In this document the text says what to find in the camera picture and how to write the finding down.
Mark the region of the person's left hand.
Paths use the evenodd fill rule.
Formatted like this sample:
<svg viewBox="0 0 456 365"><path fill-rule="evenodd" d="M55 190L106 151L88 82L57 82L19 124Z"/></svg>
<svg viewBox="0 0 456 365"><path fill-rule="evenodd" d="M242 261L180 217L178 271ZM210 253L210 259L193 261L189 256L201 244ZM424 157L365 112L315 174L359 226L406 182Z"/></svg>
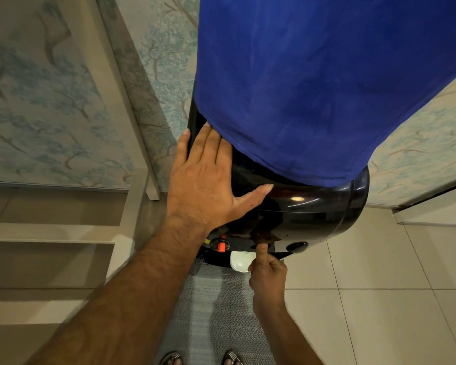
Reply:
<svg viewBox="0 0 456 365"><path fill-rule="evenodd" d="M233 216L231 188L232 146L215 132L215 164L192 169L190 131L181 135L170 175L167 214L163 228L204 238Z"/></svg>

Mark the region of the white cup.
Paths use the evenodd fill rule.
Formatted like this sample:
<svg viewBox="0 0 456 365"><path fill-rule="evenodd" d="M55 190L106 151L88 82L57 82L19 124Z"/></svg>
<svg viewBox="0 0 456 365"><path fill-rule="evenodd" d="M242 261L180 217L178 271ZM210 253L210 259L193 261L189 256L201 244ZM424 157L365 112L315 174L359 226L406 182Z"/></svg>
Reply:
<svg viewBox="0 0 456 365"><path fill-rule="evenodd" d="M230 254L230 267L232 270L248 273L249 266L255 260L256 253L249 251L232 251Z"/></svg>

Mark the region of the person's right hand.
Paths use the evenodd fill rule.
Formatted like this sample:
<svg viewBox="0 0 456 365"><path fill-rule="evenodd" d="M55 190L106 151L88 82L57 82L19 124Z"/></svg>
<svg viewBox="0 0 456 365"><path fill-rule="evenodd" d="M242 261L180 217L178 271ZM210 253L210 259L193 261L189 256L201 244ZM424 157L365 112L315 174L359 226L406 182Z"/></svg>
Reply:
<svg viewBox="0 0 456 365"><path fill-rule="evenodd" d="M287 267L268 252L268 244L256 245L255 258L249 265L249 286L254 307L285 306Z"/></svg>

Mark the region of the blue cloth cover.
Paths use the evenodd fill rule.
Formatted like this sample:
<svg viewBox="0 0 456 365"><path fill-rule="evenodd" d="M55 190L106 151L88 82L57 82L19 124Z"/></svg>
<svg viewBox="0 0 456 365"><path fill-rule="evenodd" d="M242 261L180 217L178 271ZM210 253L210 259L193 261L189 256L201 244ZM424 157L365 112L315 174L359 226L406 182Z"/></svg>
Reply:
<svg viewBox="0 0 456 365"><path fill-rule="evenodd" d="M456 0L200 0L194 102L239 152L341 186L456 79Z"/></svg>

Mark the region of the beige wooden shelf unit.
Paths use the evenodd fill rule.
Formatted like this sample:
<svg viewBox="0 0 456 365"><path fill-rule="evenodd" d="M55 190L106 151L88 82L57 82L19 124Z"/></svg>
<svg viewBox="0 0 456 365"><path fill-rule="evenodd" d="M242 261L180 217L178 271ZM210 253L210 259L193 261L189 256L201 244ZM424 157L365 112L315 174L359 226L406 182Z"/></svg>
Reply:
<svg viewBox="0 0 456 365"><path fill-rule="evenodd" d="M22 111L35 114L24 107L16 113L9 109L24 106L19 98L8 96L9 88L16 82L10 77L6 39L22 26L35 11L39 11L46 0L0 0L0 153L11 153L25 160L31 159L27 152L30 147L23 147L27 127L31 126L22 119ZM52 247L53 251L69 248L73 245L92 247L96 245L113 246L113 254L106 276L115 271L133 250L134 234L140 216L140 208L147 192L150 198L158 197L157 182L152 175L145 145L141 140L138 114L134 108L140 103L141 94L150 93L152 85L143 67L140 67L140 55L134 48L127 30L127 17L122 14L119 0L106 6L108 0L58 0L59 10L66 13L67 27L60 26L58 31L44 37L45 42L72 42L79 48L79 54L85 58L85 65L92 75L93 83L98 88L100 101L112 117L112 125L125 144L125 152L131 157L134 166L131 190L119 226L97 225L54 225L54 224L17 224L0 223L0 252L5 248L15 254L23 248L38 249ZM0 280L12 273L15 260L0 257ZM52 325L59 324L84 303L84 299L75 297L70 300L39 300L40 296L29 296L29 300L0 301L0 329L7 326Z"/></svg>

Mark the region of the person's right forearm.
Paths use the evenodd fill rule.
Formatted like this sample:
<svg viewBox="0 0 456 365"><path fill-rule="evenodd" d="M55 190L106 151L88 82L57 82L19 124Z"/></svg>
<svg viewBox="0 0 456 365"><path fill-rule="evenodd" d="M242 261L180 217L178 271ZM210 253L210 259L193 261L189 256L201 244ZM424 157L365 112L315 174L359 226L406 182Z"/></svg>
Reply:
<svg viewBox="0 0 456 365"><path fill-rule="evenodd" d="M324 365L289 314L283 298L255 296L253 309L276 365Z"/></svg>

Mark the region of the person's left sandal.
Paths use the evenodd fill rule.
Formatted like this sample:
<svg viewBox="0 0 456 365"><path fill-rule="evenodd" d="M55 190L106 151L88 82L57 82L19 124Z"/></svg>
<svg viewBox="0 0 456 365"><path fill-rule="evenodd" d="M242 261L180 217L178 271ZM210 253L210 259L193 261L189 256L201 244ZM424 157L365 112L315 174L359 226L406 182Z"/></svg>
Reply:
<svg viewBox="0 0 456 365"><path fill-rule="evenodd" d="M177 351L171 351L164 355L159 365L183 365L182 356Z"/></svg>

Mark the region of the grey woven floor mat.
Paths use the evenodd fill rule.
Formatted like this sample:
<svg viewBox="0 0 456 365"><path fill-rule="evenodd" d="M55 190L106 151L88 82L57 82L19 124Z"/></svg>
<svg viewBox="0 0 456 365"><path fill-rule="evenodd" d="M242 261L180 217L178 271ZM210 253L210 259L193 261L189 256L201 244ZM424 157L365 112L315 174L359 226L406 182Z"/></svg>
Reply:
<svg viewBox="0 0 456 365"><path fill-rule="evenodd" d="M186 279L154 365L170 353L183 365L222 365L228 350L243 365L275 365L253 307L249 274L197 261Z"/></svg>

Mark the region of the person's left forearm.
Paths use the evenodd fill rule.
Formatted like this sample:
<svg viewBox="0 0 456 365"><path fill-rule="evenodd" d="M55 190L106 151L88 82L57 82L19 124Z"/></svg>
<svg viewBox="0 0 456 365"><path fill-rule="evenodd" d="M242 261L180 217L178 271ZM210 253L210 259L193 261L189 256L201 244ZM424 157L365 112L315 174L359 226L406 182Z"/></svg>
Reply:
<svg viewBox="0 0 456 365"><path fill-rule="evenodd" d="M27 365L151 362L212 223L169 216Z"/></svg>

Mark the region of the black water dispenser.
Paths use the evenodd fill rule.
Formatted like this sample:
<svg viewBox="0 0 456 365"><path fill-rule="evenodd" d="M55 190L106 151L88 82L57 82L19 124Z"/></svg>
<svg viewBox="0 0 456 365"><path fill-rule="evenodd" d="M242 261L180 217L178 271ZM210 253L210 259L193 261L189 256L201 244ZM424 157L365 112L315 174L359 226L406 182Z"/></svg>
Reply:
<svg viewBox="0 0 456 365"><path fill-rule="evenodd" d="M211 231L195 263L229 268L232 251L255 252L259 242L267 242L268 252L282 260L299 254L286 251L287 245L307 241L310 247L335 237L352 227L364 209L370 188L367 167L348 184L320 187L291 181L235 148L232 152L234 196L243 196L263 184L274 187L259 206ZM222 234L226 235L228 246L225 252L218 252L217 242Z"/></svg>

